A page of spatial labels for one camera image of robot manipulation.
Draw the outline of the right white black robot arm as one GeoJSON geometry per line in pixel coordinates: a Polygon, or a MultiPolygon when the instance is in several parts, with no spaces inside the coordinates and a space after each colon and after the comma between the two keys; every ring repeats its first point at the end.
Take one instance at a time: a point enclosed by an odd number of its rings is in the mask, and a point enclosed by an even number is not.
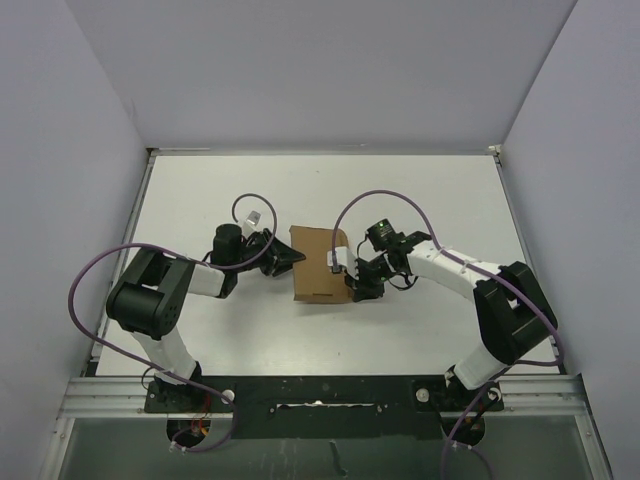
{"type": "Polygon", "coordinates": [[[438,246],[421,231],[397,232],[383,219],[365,234],[377,256],[364,260],[345,246],[332,245],[328,267],[344,275],[353,300],[375,300],[399,276],[410,288],[416,279],[433,281],[470,301],[476,311],[479,343],[445,374],[444,394],[456,408],[477,401],[481,388],[544,340],[558,322],[528,265],[489,263],[438,246]]]}

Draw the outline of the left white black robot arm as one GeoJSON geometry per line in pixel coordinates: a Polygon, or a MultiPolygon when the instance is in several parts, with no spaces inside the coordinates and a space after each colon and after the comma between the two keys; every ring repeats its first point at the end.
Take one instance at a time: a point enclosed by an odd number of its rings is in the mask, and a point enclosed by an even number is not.
{"type": "Polygon", "coordinates": [[[246,233],[236,224],[219,226],[203,261],[176,257],[159,247],[140,246],[106,302],[107,316],[129,332],[154,364],[154,379],[182,411],[203,398],[200,364],[188,352],[177,323],[188,295],[227,298],[240,273],[254,269],[278,277],[306,259],[267,228],[246,233]]]}

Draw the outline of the brown cardboard box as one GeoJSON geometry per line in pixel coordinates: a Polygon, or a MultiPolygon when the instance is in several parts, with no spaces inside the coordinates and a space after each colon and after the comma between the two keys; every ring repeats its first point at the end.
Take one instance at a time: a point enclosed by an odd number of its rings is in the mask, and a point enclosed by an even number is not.
{"type": "Polygon", "coordinates": [[[294,300],[308,304],[345,304],[352,293],[343,274],[331,271],[331,229],[292,225],[291,247],[305,259],[293,266],[294,300]]]}

